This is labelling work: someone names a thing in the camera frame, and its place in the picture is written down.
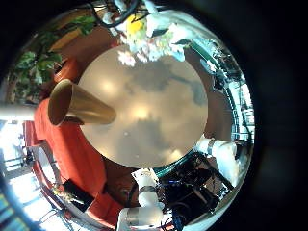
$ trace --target cable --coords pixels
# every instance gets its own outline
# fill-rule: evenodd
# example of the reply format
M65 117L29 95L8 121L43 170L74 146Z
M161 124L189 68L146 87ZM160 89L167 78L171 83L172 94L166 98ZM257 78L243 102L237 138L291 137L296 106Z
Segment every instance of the cable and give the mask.
M137 182L135 182L134 185L132 186L132 189L128 193L128 197L127 197L127 201L126 201L126 204L125 204L125 208L130 208L131 207L132 197L133 197L133 194L134 194L135 190L137 189L137 187L138 187L138 184L137 184Z

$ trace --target green plant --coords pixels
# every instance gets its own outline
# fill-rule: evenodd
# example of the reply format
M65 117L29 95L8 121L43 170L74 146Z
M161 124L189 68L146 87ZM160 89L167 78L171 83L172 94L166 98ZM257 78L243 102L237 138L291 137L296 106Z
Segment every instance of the green plant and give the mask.
M95 19L84 15L76 17L62 28L54 26L38 33L28 50L20 55L9 75L9 82L15 83L15 101L23 102L28 97L38 98L40 86L51 80L55 68L61 67L61 55L50 50L58 39L77 29L87 35L94 26Z

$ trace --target yellow flower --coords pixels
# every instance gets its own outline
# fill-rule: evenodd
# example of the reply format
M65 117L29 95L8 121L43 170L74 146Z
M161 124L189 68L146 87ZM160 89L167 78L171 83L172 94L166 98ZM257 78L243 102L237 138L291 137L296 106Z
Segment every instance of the yellow flower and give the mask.
M126 30L127 33L132 35L135 34L137 31L141 30L144 26L144 21L142 20L138 20L138 21L133 21L135 18L138 18L139 16L136 15L130 15L127 18L127 24L126 24Z

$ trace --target floor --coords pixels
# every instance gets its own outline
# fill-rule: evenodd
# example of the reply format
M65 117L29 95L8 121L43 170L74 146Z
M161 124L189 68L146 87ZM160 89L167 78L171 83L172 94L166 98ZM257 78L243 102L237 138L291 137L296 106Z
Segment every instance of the floor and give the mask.
M61 49L63 58L75 57L82 72L91 61L98 55L110 48L110 44L115 39L109 32L101 27L97 27L87 36L80 36L64 45ZM226 97L218 91L212 91L213 79L204 71L199 61L199 56L192 50L186 51L186 60L199 74L208 97L208 120L204 129L206 138L216 138L219 140L230 140L232 115L229 110ZM128 192L130 192L135 180L131 176L134 171L131 167L124 167L104 158L107 170L108 184L107 191L121 204L125 204ZM138 204L138 191L133 195L132 206Z

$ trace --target round table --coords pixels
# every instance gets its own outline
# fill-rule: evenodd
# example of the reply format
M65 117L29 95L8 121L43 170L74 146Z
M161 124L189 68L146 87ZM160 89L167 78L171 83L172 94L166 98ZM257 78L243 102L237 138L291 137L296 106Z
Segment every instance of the round table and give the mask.
M161 167L186 155L201 137L208 101L200 77L187 62L163 57L134 67L118 60L119 46L98 56L78 85L116 111L110 124L85 124L90 144L128 167Z

